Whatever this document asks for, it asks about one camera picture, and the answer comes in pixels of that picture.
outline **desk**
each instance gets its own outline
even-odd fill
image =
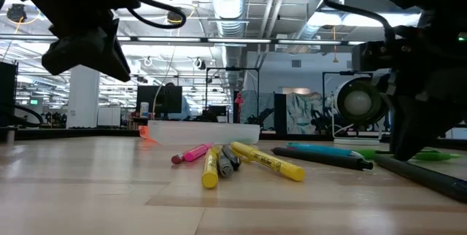
[[[294,182],[244,163],[206,190],[202,158],[170,162],[188,148],[116,136],[0,146],[1,233],[467,234],[466,205],[378,166],[357,172],[290,159],[306,170]],[[467,179],[466,158],[421,164]]]

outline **plastic container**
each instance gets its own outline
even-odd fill
[[[216,145],[241,142],[258,143],[260,126],[227,123],[148,121],[149,138],[162,145],[199,145],[214,142]]]
[[[148,102],[141,103],[141,107],[139,108],[139,114],[141,118],[147,118],[147,115],[149,114],[149,103]]]

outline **office ceiling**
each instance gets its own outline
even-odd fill
[[[116,17],[120,18],[119,36],[180,36],[180,37],[218,37],[217,20],[212,4],[212,0],[157,0],[167,4],[179,6],[187,13],[188,21],[186,25],[180,29],[167,31],[156,29],[137,21],[127,10],[119,9],[115,12]],[[310,0],[283,0],[280,7],[278,20],[274,24],[272,31],[273,37],[292,37],[293,34],[309,20],[309,4]],[[16,23],[9,21],[6,17],[6,12],[13,4],[25,4],[25,11],[28,15],[26,22],[34,21],[30,24],[18,26]],[[401,11],[395,5],[385,0],[345,0],[345,4],[350,4],[356,7],[371,9],[382,14],[408,14],[417,15],[420,13],[417,9],[409,11]],[[258,38],[260,33],[261,21],[266,10],[266,0],[247,0],[247,11],[244,16],[244,21],[247,22],[247,31],[245,37]],[[140,15],[148,17],[159,23],[166,20],[166,12],[160,9],[155,9],[143,5],[137,10]],[[320,8],[319,13],[335,13],[325,7]],[[332,28],[320,28],[317,32],[317,38],[321,39],[337,39],[350,41],[370,41],[383,38],[381,27],[356,26],[358,19],[353,19],[352,24],[346,21],[348,15],[340,14],[339,25]],[[411,23],[416,23],[416,19],[411,19]],[[41,15],[37,8],[30,1],[21,2],[19,0],[7,0],[4,7],[0,11],[0,29],[1,34],[25,34],[25,35],[51,35],[48,31],[50,22],[44,15]],[[20,69],[20,90],[22,95],[38,95],[36,92],[53,92],[54,90],[62,90],[63,96],[60,96],[59,101],[53,101],[49,97],[47,103],[53,106],[66,104],[69,85],[69,72],[64,72],[61,76],[51,76],[41,66],[41,56],[48,49],[50,42],[27,42],[27,41],[12,41],[0,40],[0,54],[4,61],[17,61]],[[132,81],[127,83],[119,82],[111,77],[102,76],[101,78],[101,104],[121,104],[123,106],[133,106],[134,101],[128,101],[128,94],[134,95],[134,89],[140,84],[136,81],[136,76],[145,77],[149,83],[161,84],[174,82],[185,86],[185,95],[190,99],[190,103],[195,108],[201,108],[204,103],[201,95],[204,86],[205,71],[195,67],[197,59],[202,60],[209,67],[224,67],[223,50],[221,46],[171,46],[171,45],[150,45],[143,43],[124,44],[122,45],[128,63],[131,66],[134,77]],[[252,66],[257,58],[256,46],[249,45],[249,52],[246,54],[248,65]],[[315,48],[312,53],[306,55],[295,55],[276,51],[271,46],[266,52],[263,71],[264,72],[297,72],[296,69],[290,67],[290,61],[294,59],[302,60],[302,68],[300,73],[316,72],[316,70],[338,70],[347,68],[347,57],[338,63],[333,61],[335,52],[348,53],[349,47],[334,47],[321,46]],[[173,63],[168,69],[169,62],[173,56]],[[165,74],[169,72],[168,78],[163,81]],[[217,73],[218,79],[213,79],[209,85],[209,98],[212,97],[216,101],[210,101],[212,104],[229,104],[231,102],[230,92],[226,88],[226,76],[224,71]],[[113,98],[105,96],[105,92],[111,90],[114,93]]]

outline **white column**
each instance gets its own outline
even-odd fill
[[[98,71],[85,66],[72,68],[66,127],[95,128],[99,108]]]

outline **ceiling duct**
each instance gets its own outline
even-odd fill
[[[212,0],[216,18],[226,19],[226,21],[217,21],[217,30],[221,37],[243,37],[245,35],[245,22],[236,22],[244,17],[246,0]],[[247,62],[246,58],[242,57],[244,48],[238,45],[224,45],[223,52],[223,65],[227,67],[245,67]],[[227,72],[227,84],[229,88],[240,89],[244,78],[244,72],[240,74],[233,74]]]
[[[344,3],[344,0],[333,0],[340,3]],[[304,39],[310,40],[313,39],[318,30],[322,27],[313,22],[313,14],[324,5],[323,0],[309,0],[308,3],[308,15],[310,18],[303,25],[299,32],[295,34],[294,39]],[[287,53],[309,53],[311,49],[303,45],[291,45],[286,49]]]

